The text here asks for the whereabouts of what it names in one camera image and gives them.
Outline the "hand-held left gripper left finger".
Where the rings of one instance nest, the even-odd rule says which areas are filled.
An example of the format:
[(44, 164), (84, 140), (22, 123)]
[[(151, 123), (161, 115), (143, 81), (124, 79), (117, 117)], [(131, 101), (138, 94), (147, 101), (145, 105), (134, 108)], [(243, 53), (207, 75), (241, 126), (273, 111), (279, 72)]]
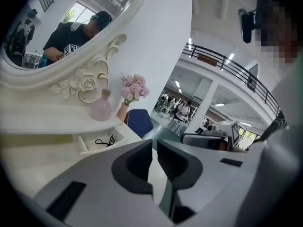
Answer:
[(171, 227), (148, 182), (152, 141), (88, 156), (47, 183), (34, 201), (71, 227)]

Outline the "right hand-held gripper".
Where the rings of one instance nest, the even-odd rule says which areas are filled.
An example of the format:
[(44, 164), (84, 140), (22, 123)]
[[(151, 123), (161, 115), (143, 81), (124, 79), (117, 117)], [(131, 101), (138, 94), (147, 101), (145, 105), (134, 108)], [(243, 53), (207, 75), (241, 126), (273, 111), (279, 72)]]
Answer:
[(239, 126), (236, 120), (222, 121), (208, 125), (202, 133), (183, 133), (180, 142), (198, 148), (243, 152), (238, 147), (240, 140)]

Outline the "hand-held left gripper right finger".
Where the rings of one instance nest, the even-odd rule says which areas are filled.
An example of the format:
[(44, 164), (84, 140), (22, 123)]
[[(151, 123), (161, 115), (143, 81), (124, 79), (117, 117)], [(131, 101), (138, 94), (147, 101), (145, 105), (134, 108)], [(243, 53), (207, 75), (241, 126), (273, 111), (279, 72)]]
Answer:
[(159, 224), (238, 224), (258, 166), (258, 147), (216, 151), (169, 140), (157, 142), (158, 162), (172, 193)]

